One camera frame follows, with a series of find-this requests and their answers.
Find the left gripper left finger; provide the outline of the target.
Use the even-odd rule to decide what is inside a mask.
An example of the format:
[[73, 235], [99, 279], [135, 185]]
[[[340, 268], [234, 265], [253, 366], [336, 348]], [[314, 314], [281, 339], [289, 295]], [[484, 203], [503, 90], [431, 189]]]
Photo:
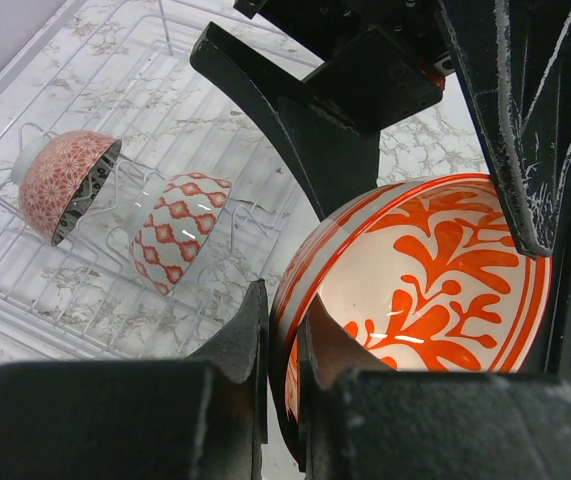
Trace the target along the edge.
[[257, 479], [268, 297], [183, 359], [0, 366], [0, 479]]

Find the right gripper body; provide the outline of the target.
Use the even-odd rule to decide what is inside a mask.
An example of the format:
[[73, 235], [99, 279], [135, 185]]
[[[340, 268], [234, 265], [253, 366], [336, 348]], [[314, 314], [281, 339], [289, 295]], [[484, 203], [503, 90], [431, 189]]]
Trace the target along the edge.
[[237, 1], [322, 59], [304, 80], [363, 132], [438, 102], [454, 63], [434, 1]]

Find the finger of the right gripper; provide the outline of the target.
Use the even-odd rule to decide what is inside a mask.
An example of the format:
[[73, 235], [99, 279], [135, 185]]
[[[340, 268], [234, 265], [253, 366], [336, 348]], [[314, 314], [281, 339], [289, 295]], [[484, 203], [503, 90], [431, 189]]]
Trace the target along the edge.
[[516, 248], [549, 257], [571, 166], [571, 1], [441, 1], [436, 19]]
[[200, 34], [190, 64], [267, 137], [319, 219], [377, 186], [380, 136], [348, 127], [303, 82], [217, 24]]

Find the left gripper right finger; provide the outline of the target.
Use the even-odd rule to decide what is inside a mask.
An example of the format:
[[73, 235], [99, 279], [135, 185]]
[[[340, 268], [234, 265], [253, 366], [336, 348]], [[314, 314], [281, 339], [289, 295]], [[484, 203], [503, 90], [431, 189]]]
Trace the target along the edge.
[[297, 459], [310, 479], [571, 479], [571, 385], [398, 372], [319, 299], [298, 329]]

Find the orange floral bowl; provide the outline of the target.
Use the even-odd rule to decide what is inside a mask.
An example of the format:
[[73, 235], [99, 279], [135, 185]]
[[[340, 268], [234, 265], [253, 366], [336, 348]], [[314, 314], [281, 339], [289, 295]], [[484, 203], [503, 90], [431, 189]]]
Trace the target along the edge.
[[269, 377], [290, 453], [297, 329], [314, 300], [393, 369], [511, 373], [538, 334], [552, 271], [517, 251], [483, 173], [384, 185], [341, 206], [299, 246], [271, 308]]

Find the blue patterned bowl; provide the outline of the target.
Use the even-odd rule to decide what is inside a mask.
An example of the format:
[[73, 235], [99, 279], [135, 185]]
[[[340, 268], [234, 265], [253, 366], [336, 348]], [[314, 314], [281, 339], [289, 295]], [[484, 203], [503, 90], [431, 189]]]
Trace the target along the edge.
[[152, 177], [121, 228], [133, 268], [150, 289], [174, 290], [213, 231], [232, 183], [201, 172]]

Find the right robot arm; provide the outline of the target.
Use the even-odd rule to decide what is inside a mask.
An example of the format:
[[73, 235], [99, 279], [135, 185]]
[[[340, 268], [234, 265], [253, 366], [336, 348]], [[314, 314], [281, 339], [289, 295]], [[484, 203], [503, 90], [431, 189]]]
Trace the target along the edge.
[[381, 131], [455, 74], [519, 250], [553, 254], [546, 354], [571, 382], [571, 1], [239, 1], [321, 59], [296, 79], [216, 24], [191, 65], [266, 135], [326, 218], [376, 184]]

